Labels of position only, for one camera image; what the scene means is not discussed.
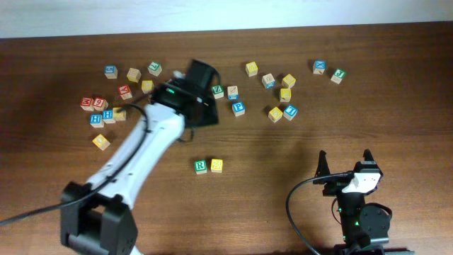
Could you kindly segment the green R letter block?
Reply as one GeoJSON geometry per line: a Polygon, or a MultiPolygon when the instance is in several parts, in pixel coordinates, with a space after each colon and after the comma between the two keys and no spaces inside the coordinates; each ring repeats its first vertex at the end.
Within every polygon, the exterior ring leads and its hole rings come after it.
{"type": "Polygon", "coordinates": [[[194,162],[195,173],[196,174],[206,174],[207,173],[207,164],[205,160],[197,160],[194,162]]]}

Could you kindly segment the yellow S letter block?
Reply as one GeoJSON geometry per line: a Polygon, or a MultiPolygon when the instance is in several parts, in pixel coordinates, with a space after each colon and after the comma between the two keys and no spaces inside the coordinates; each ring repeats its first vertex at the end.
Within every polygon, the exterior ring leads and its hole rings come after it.
{"type": "Polygon", "coordinates": [[[210,169],[211,169],[211,172],[213,172],[213,173],[222,173],[223,160],[222,159],[212,159],[210,169]]]}

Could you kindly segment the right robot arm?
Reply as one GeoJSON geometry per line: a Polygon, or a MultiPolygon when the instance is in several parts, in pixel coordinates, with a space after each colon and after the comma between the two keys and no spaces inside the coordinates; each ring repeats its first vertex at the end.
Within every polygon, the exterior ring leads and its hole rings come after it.
{"type": "Polygon", "coordinates": [[[319,152],[315,184],[323,186],[323,195],[338,203],[344,245],[334,246],[335,254],[383,254],[389,242],[388,231],[392,211],[378,203],[366,203],[365,197],[377,190],[383,177],[371,152],[366,149],[363,160],[353,170],[334,176],[326,161],[326,152],[319,152]]]}

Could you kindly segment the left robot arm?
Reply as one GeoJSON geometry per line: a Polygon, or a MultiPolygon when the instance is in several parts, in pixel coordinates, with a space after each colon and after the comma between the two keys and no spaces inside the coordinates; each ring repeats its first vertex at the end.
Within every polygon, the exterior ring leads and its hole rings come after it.
{"type": "Polygon", "coordinates": [[[148,175],[185,130],[218,123],[212,66],[193,60],[185,76],[159,84],[116,153],[84,184],[62,193],[60,242],[78,254],[138,254],[132,210],[148,175]]]}

